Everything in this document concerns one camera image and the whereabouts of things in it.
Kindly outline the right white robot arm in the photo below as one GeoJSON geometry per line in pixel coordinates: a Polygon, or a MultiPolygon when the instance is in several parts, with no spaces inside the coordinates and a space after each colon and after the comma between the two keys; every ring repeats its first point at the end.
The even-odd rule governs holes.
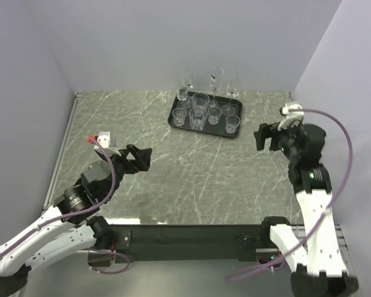
{"type": "Polygon", "coordinates": [[[343,260],[330,202],[331,179],[321,163],[326,132],[314,124],[280,129],[278,123],[263,123],[254,132],[257,150],[266,139],[270,150],[281,151],[289,161],[288,176],[301,208],[306,242],[299,243],[286,223],[268,223],[260,231],[267,247],[277,246],[291,269],[294,296],[351,296],[359,289],[343,260]]]}

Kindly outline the champagne flute with dark mark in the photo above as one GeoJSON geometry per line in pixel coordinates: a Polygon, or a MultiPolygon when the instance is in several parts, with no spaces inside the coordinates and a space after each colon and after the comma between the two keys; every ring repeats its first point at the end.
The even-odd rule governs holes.
{"type": "Polygon", "coordinates": [[[211,71],[210,74],[210,87],[212,91],[212,97],[208,103],[208,109],[217,107],[216,94],[222,86],[224,70],[222,68],[216,67],[211,71]]]}

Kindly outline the clear glass tumbler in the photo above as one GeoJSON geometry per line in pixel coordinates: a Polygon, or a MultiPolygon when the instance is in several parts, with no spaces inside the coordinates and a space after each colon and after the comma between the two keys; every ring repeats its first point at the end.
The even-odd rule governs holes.
{"type": "Polygon", "coordinates": [[[205,93],[195,93],[192,96],[192,107],[195,114],[203,114],[207,108],[210,101],[210,97],[205,93]]]}

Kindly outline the small faceted tumbler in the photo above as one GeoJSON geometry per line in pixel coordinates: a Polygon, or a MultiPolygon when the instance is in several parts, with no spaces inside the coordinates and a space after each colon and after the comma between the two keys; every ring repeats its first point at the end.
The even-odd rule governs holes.
{"type": "Polygon", "coordinates": [[[219,107],[215,106],[208,109],[208,122],[212,126],[217,125],[220,121],[222,111],[219,107]]]}
{"type": "Polygon", "coordinates": [[[183,108],[175,108],[172,111],[172,116],[173,116],[174,125],[176,127],[181,127],[185,123],[187,111],[183,108]]]}
{"type": "Polygon", "coordinates": [[[240,125],[240,118],[236,115],[229,115],[226,117],[226,126],[225,126],[225,130],[228,134],[234,134],[236,129],[239,127],[240,125]]]}

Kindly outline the clear flute glass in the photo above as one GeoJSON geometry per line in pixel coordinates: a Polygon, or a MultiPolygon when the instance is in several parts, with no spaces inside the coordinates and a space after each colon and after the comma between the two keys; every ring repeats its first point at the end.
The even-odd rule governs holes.
{"type": "Polygon", "coordinates": [[[242,75],[243,72],[240,70],[236,70],[231,74],[228,85],[226,87],[226,95],[229,98],[229,102],[221,107],[221,111],[225,116],[234,115],[236,112],[232,101],[239,96],[239,85],[242,75]]]}

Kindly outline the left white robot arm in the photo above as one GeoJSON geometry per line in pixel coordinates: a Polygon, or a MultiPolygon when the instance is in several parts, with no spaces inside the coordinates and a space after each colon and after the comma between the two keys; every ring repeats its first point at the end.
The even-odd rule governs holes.
{"type": "Polygon", "coordinates": [[[126,174],[148,171],[152,149],[96,145],[93,162],[39,219],[0,245],[0,296],[20,291],[28,276],[83,249],[110,248],[115,235],[96,213],[126,174]]]}

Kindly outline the faceted tumbler front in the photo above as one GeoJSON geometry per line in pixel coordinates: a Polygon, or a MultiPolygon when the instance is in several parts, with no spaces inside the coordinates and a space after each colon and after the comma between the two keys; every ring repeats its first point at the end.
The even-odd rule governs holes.
{"type": "Polygon", "coordinates": [[[207,110],[204,108],[192,108],[189,111],[190,128],[195,131],[202,131],[208,117],[207,110]]]}

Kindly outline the clear wine glass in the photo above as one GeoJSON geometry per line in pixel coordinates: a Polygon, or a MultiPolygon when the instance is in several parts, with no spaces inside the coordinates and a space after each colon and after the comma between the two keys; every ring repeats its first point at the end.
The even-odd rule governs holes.
{"type": "Polygon", "coordinates": [[[194,66],[195,63],[193,61],[187,61],[185,64],[184,87],[186,90],[186,99],[183,102],[183,107],[185,108],[192,107],[192,100],[189,92],[194,88],[195,85],[194,66]]]}

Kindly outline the small stemmed glass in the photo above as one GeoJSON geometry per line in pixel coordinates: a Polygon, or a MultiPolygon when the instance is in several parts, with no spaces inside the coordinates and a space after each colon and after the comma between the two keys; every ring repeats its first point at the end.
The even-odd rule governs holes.
{"type": "Polygon", "coordinates": [[[177,99],[186,101],[188,98],[188,75],[182,72],[177,76],[177,99]]]}

